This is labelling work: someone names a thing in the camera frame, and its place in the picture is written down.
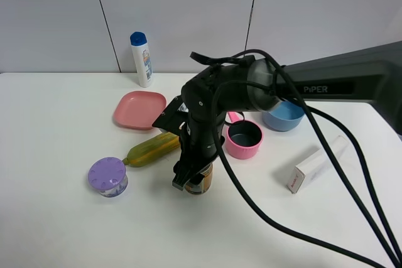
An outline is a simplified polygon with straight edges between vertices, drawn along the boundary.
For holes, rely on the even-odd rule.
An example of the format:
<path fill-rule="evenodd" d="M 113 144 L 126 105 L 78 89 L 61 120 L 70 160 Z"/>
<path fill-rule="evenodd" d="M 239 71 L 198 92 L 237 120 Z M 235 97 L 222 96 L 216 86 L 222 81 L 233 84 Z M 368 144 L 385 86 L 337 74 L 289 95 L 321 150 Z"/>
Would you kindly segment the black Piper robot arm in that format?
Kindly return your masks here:
<path fill-rule="evenodd" d="M 281 100 L 367 102 L 401 132 L 401 43 L 353 51 L 287 67 L 271 55 L 246 50 L 211 58 L 190 56 L 204 70 L 181 91 L 188 109 L 181 133 L 182 154 L 174 167 L 174 187 L 183 189 L 217 157 L 225 114 L 268 111 Z"/>

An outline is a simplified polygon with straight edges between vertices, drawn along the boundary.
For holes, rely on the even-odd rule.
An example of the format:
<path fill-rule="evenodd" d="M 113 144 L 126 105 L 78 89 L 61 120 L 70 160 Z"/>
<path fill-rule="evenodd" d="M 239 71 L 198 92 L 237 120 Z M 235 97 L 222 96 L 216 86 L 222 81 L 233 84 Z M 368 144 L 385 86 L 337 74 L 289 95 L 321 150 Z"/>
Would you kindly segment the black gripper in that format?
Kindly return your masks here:
<path fill-rule="evenodd" d="M 172 186 L 183 190 L 192 180 L 199 185 L 204 179 L 201 172 L 218 156 L 209 121 L 199 121 L 188 113 L 188 119 L 180 133 L 181 155 L 174 166 Z"/>

